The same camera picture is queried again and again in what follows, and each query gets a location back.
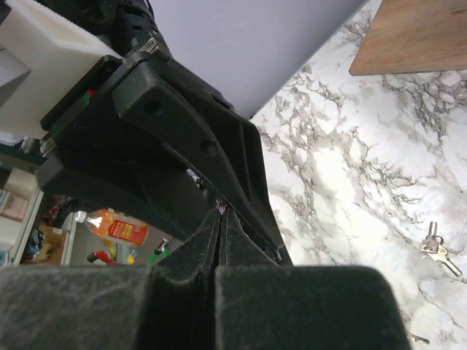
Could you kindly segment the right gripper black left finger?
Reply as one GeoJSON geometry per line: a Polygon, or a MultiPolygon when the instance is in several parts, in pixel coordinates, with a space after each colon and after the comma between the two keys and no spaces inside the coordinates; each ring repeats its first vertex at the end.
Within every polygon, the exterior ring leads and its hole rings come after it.
{"type": "Polygon", "coordinates": [[[213,349],[221,216],[153,265],[1,270],[3,349],[213,349]]]}

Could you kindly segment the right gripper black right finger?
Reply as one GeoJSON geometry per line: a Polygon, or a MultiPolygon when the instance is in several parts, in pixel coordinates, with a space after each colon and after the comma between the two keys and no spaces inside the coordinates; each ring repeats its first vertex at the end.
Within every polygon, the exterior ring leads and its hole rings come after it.
{"type": "Polygon", "coordinates": [[[386,278],[364,266],[280,266],[234,211],[220,226],[217,349],[408,349],[386,278]]]}

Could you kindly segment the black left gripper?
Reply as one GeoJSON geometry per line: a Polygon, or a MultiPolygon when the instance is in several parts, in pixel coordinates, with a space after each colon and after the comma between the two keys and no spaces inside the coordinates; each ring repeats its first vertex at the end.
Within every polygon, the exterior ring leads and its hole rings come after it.
{"type": "Polygon", "coordinates": [[[291,265],[258,129],[178,62],[105,55],[40,125],[47,134],[36,179],[44,193],[76,198],[84,209],[110,207],[185,241],[204,219],[188,167],[269,257],[291,265]]]}

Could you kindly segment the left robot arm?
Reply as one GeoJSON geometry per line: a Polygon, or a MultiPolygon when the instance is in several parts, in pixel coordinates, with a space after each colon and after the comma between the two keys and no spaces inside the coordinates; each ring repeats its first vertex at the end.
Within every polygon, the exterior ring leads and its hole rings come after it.
{"type": "Polygon", "coordinates": [[[39,188],[188,239],[221,202],[276,263],[290,256],[269,203],[258,129],[178,63],[147,1],[47,1],[111,48],[42,119],[39,188]]]}

